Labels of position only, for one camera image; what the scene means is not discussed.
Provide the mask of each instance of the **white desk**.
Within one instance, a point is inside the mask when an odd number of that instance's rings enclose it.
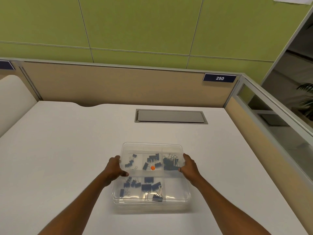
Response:
[[[202,110],[208,125],[135,123],[135,109]],[[0,138],[0,234],[36,234],[104,169],[124,142],[182,145],[202,175],[272,235],[307,234],[222,108],[38,102]],[[192,186],[192,212],[119,215],[112,185],[85,234],[221,234]]]

